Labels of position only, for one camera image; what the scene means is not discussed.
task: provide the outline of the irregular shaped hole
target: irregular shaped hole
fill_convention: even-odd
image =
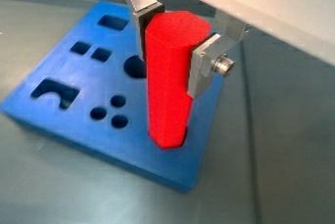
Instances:
[[[36,99],[47,93],[56,93],[59,95],[59,108],[65,110],[76,99],[80,90],[55,80],[44,79],[32,91],[31,96]]]

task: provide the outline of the circular hole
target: circular hole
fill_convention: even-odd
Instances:
[[[126,104],[126,97],[122,95],[112,96],[112,98],[110,100],[110,104],[115,108],[120,108]]]
[[[111,125],[115,128],[123,128],[128,124],[128,119],[123,115],[115,115],[111,119]]]
[[[134,79],[146,78],[146,67],[144,62],[138,56],[131,56],[127,58],[123,64],[126,74]]]
[[[103,119],[107,115],[107,111],[104,108],[102,107],[98,107],[98,108],[93,108],[91,111],[89,111],[89,116],[91,118],[93,119]]]

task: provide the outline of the blue foam block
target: blue foam block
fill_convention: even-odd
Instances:
[[[222,79],[215,76],[194,100],[182,148],[160,150],[147,136],[144,66],[135,42],[127,7],[96,3],[1,103],[1,111],[185,192],[195,183]]]

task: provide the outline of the red cylinder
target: red cylinder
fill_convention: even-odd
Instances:
[[[210,24],[190,12],[156,14],[144,31],[148,136],[162,149],[183,144],[193,98],[191,51]]]

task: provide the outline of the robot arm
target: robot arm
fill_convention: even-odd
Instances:
[[[163,5],[156,0],[126,0],[131,8],[132,24],[136,29],[139,58],[144,61],[144,28],[152,16],[165,12]],[[214,16],[213,33],[193,50],[187,93],[195,98],[211,83],[213,73],[226,76],[233,68],[227,51],[242,40],[249,26],[222,11]]]
[[[335,66],[333,0],[199,0]]]

